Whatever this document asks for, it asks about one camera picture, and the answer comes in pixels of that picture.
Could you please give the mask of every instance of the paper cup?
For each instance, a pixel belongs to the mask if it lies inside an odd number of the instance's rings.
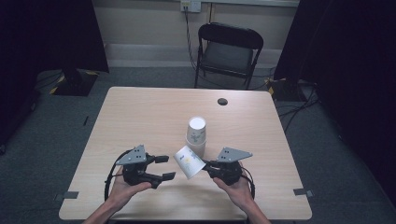
[[[190,119],[187,139],[194,145],[201,145],[206,140],[206,121],[202,117]]]
[[[188,146],[184,146],[174,155],[174,158],[187,179],[191,179],[198,174],[205,166],[201,158],[199,158]]]
[[[186,135],[186,145],[197,155],[199,158],[203,158],[205,155],[205,147],[206,147],[206,141],[201,143],[200,145],[195,145],[189,142],[189,139],[187,138]]]

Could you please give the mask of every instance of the wooden table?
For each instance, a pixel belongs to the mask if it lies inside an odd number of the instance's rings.
[[[219,98],[228,104],[219,105]],[[306,196],[293,192],[303,185],[268,92],[132,87],[108,91],[69,188],[78,197],[64,200],[60,218],[87,218],[104,201],[104,181],[115,159],[144,145],[150,155],[170,157],[167,163],[152,163],[147,172],[175,171],[175,179],[136,194],[112,219],[245,219],[207,172],[188,180],[173,159],[185,146],[193,116],[206,120],[205,160],[214,160],[223,147],[253,153],[242,162],[253,175],[255,201],[268,218],[311,218]]]

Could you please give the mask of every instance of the electrical outlet box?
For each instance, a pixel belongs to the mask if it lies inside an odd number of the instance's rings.
[[[200,1],[181,0],[180,1],[180,11],[184,12],[185,8],[189,12],[201,12],[201,2]]]

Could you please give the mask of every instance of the person's arm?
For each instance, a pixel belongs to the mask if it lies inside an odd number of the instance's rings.
[[[254,202],[248,181],[245,178],[239,178],[239,181],[231,186],[226,185],[221,179],[214,177],[213,181],[219,188],[227,192],[231,201],[247,214],[248,219],[253,224],[270,224],[271,222],[262,212],[260,207]]]
[[[120,211],[125,204],[138,192],[151,188],[149,182],[140,183],[135,186],[127,184],[122,177],[122,166],[117,171],[116,180],[111,189],[108,199],[102,203],[83,223],[105,223],[116,212]]]

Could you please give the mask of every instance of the chair backrest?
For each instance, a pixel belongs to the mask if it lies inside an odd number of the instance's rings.
[[[211,22],[201,26],[198,31],[200,45],[202,39],[246,49],[261,50],[264,44],[262,36],[254,30]]]

